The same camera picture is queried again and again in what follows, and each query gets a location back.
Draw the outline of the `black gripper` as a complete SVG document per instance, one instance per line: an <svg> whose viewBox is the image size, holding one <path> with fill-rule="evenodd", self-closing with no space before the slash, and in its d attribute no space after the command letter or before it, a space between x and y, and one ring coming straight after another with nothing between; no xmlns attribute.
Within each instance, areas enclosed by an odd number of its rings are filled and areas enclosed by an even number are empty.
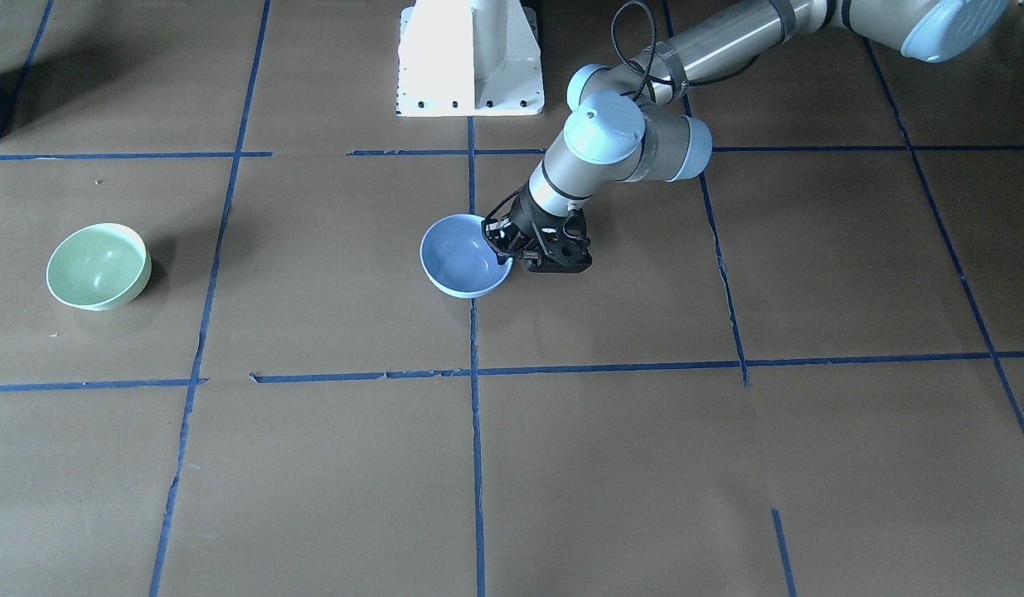
<svg viewBox="0 0 1024 597"><path fill-rule="evenodd" d="M511 208L502 219L486 218L482 223L482 233L498 260L519 260L541 228L556 228L571 238L587 239L586 216L583 209L562 204L557 213L546 211L534 199L528 189L519 189L504 203Z"/></svg>

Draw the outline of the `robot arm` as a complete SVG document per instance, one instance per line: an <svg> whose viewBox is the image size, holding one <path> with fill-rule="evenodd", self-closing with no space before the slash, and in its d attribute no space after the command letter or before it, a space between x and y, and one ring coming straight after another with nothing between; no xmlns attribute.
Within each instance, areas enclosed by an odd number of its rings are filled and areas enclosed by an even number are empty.
<svg viewBox="0 0 1024 597"><path fill-rule="evenodd" d="M920 63L944 63L981 41L1007 1L739 1L632 54L618 24L608 34L617 60L577 69L565 88L567 118L524 184L481 220L497 261L534 272L591 265L586 203L611 182L699 177L714 141L705 122L673 106L697 92L740 90L763 53L795 39L841 31Z"/></svg>

